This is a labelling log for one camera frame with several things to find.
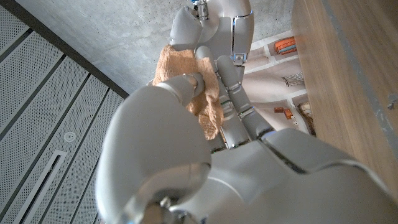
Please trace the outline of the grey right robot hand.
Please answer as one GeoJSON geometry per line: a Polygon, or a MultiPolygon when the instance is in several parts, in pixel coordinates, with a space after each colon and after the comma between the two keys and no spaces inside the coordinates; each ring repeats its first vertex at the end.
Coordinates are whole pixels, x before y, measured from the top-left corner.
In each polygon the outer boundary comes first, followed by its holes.
{"type": "Polygon", "coordinates": [[[247,62],[254,34],[249,0],[191,0],[178,10],[170,32],[176,50],[208,47],[214,58],[231,57],[236,66],[247,62]]]}

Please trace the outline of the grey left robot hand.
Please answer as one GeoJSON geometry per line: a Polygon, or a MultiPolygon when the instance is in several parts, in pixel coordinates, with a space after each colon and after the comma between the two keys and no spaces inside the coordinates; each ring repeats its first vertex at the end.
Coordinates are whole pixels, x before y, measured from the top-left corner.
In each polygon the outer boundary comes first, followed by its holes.
{"type": "Polygon", "coordinates": [[[180,75],[136,91],[107,130],[96,178],[106,223],[396,223],[378,176],[294,129],[212,153],[180,75]]]}

